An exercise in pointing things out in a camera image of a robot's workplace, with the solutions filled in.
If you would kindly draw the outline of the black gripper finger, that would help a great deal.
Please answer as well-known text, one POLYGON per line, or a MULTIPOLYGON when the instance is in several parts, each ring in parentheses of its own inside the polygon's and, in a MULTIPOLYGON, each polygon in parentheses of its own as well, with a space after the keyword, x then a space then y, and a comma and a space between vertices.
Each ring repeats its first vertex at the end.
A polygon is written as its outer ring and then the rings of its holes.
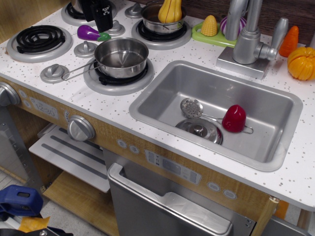
POLYGON ((95 1, 92 5, 92 16, 99 32, 113 27, 112 6, 109 1, 95 1))
POLYGON ((80 0, 81 9, 87 22, 91 22, 94 20, 91 8, 92 4, 92 0, 80 0))

